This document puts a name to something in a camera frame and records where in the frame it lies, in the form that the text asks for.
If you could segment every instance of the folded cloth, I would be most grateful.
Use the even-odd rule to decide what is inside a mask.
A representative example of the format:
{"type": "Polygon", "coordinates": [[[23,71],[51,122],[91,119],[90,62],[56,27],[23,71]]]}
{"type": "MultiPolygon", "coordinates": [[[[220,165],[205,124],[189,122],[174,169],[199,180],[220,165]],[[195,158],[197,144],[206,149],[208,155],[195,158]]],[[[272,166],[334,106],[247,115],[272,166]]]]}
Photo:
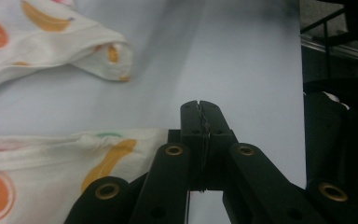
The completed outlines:
{"type": "Polygon", "coordinates": [[[0,223],[63,223],[94,180],[145,174],[168,131],[0,137],[0,223]]]}
{"type": "Polygon", "coordinates": [[[0,84],[71,63],[108,80],[128,80],[125,37],[59,0],[0,0],[0,84]]]}

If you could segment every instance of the gray tabletop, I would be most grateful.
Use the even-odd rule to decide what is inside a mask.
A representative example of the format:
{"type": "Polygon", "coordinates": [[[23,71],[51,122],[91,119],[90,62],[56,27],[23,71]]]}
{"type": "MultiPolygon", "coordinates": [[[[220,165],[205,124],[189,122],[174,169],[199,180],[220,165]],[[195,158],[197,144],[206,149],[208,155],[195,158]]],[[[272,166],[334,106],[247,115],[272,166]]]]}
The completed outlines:
{"type": "MultiPolygon", "coordinates": [[[[70,65],[10,81],[0,86],[0,135],[178,129],[180,105],[206,100],[221,107],[240,142],[305,186],[296,0],[79,0],[77,7],[129,39],[131,81],[70,65]]],[[[228,223],[220,201],[220,193],[193,194],[189,222],[228,223]]]]}

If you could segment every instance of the fabric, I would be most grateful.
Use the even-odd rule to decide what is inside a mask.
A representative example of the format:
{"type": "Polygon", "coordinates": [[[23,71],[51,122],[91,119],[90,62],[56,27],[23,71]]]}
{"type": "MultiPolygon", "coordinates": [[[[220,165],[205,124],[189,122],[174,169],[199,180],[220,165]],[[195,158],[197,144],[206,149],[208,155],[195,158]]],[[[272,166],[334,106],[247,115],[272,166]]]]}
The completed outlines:
{"type": "Polygon", "coordinates": [[[130,78],[125,37],[83,17],[65,0],[0,0],[0,84],[71,63],[98,77],[130,78]]]}
{"type": "Polygon", "coordinates": [[[323,92],[304,97],[307,179],[338,180],[347,108],[323,92]]]}
{"type": "Polygon", "coordinates": [[[94,180],[145,174],[168,130],[0,136],[0,223],[63,223],[94,180]]]}

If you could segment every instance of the banana print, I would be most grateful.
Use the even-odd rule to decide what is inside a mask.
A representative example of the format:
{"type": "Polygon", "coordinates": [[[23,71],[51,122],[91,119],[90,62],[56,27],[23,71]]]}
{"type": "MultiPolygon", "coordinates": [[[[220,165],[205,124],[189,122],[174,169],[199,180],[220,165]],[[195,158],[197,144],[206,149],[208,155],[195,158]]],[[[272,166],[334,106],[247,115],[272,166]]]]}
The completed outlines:
{"type": "Polygon", "coordinates": [[[16,63],[13,63],[13,65],[16,65],[16,66],[30,66],[30,64],[26,63],[26,62],[16,62],[16,63]]]}
{"type": "Polygon", "coordinates": [[[108,49],[109,61],[112,63],[118,63],[118,52],[114,46],[109,46],[108,49]]]}
{"type": "Polygon", "coordinates": [[[47,32],[64,31],[72,19],[58,19],[46,15],[26,1],[22,1],[22,11],[36,26],[47,32]]]}
{"type": "Polygon", "coordinates": [[[89,184],[91,184],[94,180],[108,176],[110,172],[112,172],[116,163],[124,156],[130,154],[135,148],[135,145],[136,140],[128,139],[121,141],[117,145],[113,146],[106,154],[103,161],[94,167],[86,176],[81,186],[81,192],[83,193],[89,184]]]}

